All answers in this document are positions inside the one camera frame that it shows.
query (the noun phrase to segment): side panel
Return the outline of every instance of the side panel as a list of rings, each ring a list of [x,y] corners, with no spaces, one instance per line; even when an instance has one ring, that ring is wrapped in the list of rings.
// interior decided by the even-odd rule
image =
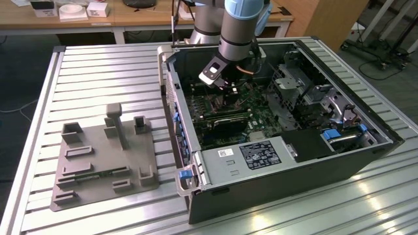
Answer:
[[[393,144],[192,195],[189,223],[200,223],[346,180],[397,147],[399,144]]]

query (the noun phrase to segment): white box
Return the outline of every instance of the white box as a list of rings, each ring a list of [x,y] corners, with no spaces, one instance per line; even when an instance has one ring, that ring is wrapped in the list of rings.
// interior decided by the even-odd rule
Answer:
[[[358,40],[361,34],[364,33],[365,29],[366,28],[360,23],[356,22],[354,25],[353,25],[353,28],[350,30],[348,39],[352,40],[353,42],[357,42],[357,40]]]
[[[81,5],[67,4],[61,7],[61,22],[86,21],[89,19],[86,8]]]
[[[31,4],[37,17],[59,16],[58,5],[54,2],[33,1]]]
[[[110,14],[110,6],[105,2],[91,2],[87,7],[87,14],[91,17],[107,17]]]

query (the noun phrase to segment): wheel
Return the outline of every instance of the wheel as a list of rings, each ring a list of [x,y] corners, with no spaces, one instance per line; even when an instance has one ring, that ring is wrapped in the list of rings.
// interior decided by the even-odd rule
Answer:
[[[381,70],[385,71],[388,69],[389,65],[386,63],[381,63]]]
[[[341,45],[341,50],[348,50],[349,49],[349,44],[344,43],[344,45]]]

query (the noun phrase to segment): aluminum table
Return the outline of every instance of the aluminum table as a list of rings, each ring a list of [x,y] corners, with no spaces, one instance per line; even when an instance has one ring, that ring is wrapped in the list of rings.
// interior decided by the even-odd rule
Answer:
[[[157,44],[58,48],[30,129],[0,234],[386,234],[418,231],[418,127],[326,45],[302,39],[407,140],[352,179],[196,225],[178,196],[158,84]],[[151,119],[161,187],[69,210],[50,210],[61,129],[105,124],[106,104],[122,119]]]

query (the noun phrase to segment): motherboard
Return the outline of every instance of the motherboard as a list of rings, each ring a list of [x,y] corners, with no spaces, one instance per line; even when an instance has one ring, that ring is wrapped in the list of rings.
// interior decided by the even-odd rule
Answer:
[[[282,127],[269,107],[266,86],[248,83],[224,94],[210,88],[186,97],[202,149],[213,149],[278,136]]]

